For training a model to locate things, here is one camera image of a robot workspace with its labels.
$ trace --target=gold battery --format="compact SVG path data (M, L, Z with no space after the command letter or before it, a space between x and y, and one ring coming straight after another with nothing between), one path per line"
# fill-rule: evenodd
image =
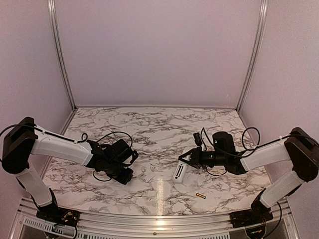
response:
M199 194L199 193L196 193L196 196L199 196L199 197L201 197L201 198L203 198L203 199L206 199L206 196L201 195L201 194Z

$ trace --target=workstation enclosure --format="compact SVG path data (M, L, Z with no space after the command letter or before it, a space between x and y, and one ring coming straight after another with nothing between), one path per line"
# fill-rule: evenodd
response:
M206 108L236 110L261 143L296 126L319 139L315 0L5 0L0 13L0 128L31 116L64 133L79 108ZM46 160L31 159L42 174ZM0 176L7 238L25 193ZM302 239L318 238L318 196L316 179L288 198Z

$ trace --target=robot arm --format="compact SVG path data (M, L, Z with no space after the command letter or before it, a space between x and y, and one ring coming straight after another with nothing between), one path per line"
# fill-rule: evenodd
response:
M66 216L66 212L70 214L70 210L57 206L53 192L28 162L30 154L57 157L93 168L97 172L104 171L122 184L127 184L132 178L133 170L128 166L137 159L138 154L122 139L112 145L100 145L91 140L76 141L37 126L30 117L18 125L4 138L2 167L15 175L20 185L30 193L39 209L39 218L61 223L61 218ZM130 164L124 164L130 156ZM71 212L74 219L67 221L69 226L75 226L78 212Z
M293 163L291 171L257 196L250 210L230 214L234 228L271 220L273 216L270 208L283 197L294 193L304 182L314 180L319 172L319 145L298 127L294 128L285 139L260 146L254 153L236 152L233 138L226 132L217 132L213 135L215 151L202 151L199 134L194 134L194 137L197 148L179 157L179 165L173 177L175 182L182 181L188 165L195 168L212 168L221 165L230 173L244 174L249 170L276 162L290 160Z

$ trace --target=gray vein pattern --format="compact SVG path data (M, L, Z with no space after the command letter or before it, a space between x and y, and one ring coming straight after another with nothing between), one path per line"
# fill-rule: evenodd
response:
M127 185L115 180L99 182L92 169L53 159L44 182L55 193L60 206L93 212L130 215L195 215L250 207L258 193L270 184L264 167L245 175L226 173L214 177L201 169L188 167L182 184L172 175L178 156L195 147L193 133L206 128L211 137L217 131L233 135L236 149L241 147L244 126L234 110L188 108L81 108L66 136L80 139L83 132L97 140L112 131L125 131L139 153L131 166L134 176ZM103 140L115 142L129 138L116 134ZM214 174L223 168L210 169ZM97 173L101 179L108 179Z

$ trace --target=marble table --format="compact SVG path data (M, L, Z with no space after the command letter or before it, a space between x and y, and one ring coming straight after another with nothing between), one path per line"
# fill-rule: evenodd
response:
M216 131L229 132L236 149L243 149L240 138L244 126L234 110L81 108L65 135L79 139L86 132L89 139L97 140L112 131L129 133L134 140L133 148L139 153L131 166L134 176L127 185L115 180L99 182L93 178L92 169L52 159L44 182L54 191L60 206L93 212L163 216L250 207L258 193L270 184L263 167L245 175L226 173L219 177L188 167L183 183L173 183L178 156L185 148L195 147L192 135L202 127L210 136ZM108 137L104 142L115 142L119 138L129 142L122 134ZM220 174L223 169L210 171ZM97 176L108 179L104 173ZM206 199L196 193L205 195Z

